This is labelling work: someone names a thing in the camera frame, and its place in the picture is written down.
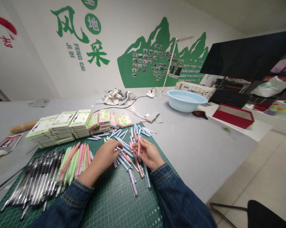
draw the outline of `green circle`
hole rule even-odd
[[[82,3],[90,10],[94,10],[98,5],[98,0],[82,0]]]
[[[87,14],[85,16],[85,24],[92,34],[98,35],[101,32],[101,23],[94,14]]]

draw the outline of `tiled floor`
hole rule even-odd
[[[286,221],[286,135],[270,131],[209,202],[247,207],[256,200]],[[237,228],[247,228],[247,213],[219,209]],[[230,228],[213,213],[219,228]]]

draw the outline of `white sewing machine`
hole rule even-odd
[[[194,93],[197,93],[205,97],[208,100],[211,98],[211,96],[216,91],[215,88],[201,86],[201,85],[193,84],[190,82],[177,82],[175,86],[175,90],[184,90],[188,92],[194,92]]]

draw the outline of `packaging bag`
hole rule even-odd
[[[250,93],[261,97],[274,96],[286,88],[286,82],[280,80],[277,76],[272,77],[268,82],[260,84]]]

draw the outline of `hand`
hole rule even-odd
[[[134,152],[135,155],[138,155],[138,139],[136,139],[136,143],[133,144],[131,150]],[[161,165],[164,164],[159,151],[157,150],[156,146],[150,143],[146,139],[140,140],[140,148],[141,148],[141,155],[139,158],[149,167],[152,171],[155,171]]]
[[[114,151],[116,147],[123,149],[117,140],[108,140],[96,152],[91,164],[77,178],[86,186],[92,187],[98,177],[114,162],[121,150]]]

